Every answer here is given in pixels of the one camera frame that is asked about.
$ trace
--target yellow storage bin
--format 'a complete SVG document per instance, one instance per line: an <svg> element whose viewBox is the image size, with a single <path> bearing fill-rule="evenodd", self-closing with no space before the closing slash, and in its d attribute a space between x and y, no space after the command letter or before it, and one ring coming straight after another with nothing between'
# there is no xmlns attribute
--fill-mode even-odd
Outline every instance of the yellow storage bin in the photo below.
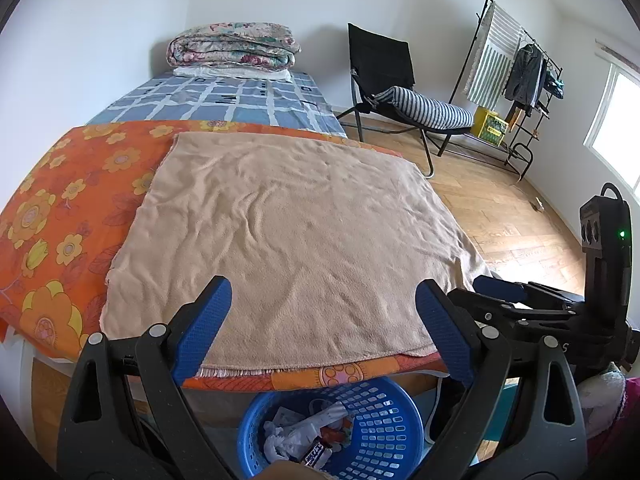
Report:
<svg viewBox="0 0 640 480"><path fill-rule="evenodd" d="M500 146L508 127L509 123L503 121L496 112L479 106L474 114L471 134Z"/></svg>

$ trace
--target orange sheet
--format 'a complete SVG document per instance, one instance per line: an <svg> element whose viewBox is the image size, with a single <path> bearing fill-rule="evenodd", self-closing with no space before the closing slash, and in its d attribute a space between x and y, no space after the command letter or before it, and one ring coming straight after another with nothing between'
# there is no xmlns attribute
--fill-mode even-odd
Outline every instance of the orange sheet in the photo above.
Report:
<svg viewBox="0 0 640 480"><path fill-rule="evenodd" d="M12 325L53 357L76 360L99 330L105 275L154 172L179 132L249 132L396 152L303 130L225 121L133 121L73 128L37 163L0 214L0 336ZM405 355L184 386L228 391L316 388L419 368L439 355Z"/></svg>

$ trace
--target white bed leg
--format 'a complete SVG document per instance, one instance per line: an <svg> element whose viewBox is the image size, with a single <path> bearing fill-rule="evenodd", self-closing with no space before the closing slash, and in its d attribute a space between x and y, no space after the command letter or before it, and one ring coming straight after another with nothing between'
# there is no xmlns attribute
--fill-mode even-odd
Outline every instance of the white bed leg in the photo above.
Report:
<svg viewBox="0 0 640 480"><path fill-rule="evenodd" d="M0 395L22 432L36 447L31 410L34 355L35 348L10 327L4 343L0 343Z"/></svg>

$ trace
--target blue checkered sheet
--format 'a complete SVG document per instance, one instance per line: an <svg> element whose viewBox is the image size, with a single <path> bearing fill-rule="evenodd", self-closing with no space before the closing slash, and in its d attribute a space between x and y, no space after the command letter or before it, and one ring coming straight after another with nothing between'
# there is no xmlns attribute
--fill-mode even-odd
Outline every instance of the blue checkered sheet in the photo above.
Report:
<svg viewBox="0 0 640 480"><path fill-rule="evenodd" d="M293 83L228 77L159 75L118 99L88 124L205 120L268 124L346 137L313 78Z"/></svg>

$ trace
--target striped pillow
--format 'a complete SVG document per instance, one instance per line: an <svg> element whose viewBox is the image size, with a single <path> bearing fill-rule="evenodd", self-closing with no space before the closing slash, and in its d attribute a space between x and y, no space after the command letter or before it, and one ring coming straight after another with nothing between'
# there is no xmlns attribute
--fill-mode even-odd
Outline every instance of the striped pillow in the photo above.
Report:
<svg viewBox="0 0 640 480"><path fill-rule="evenodd" d="M392 86L374 99L380 103L389 103L399 114L435 130L453 130L468 128L474 123L474 117L468 110L435 99L429 99L408 88Z"/></svg>

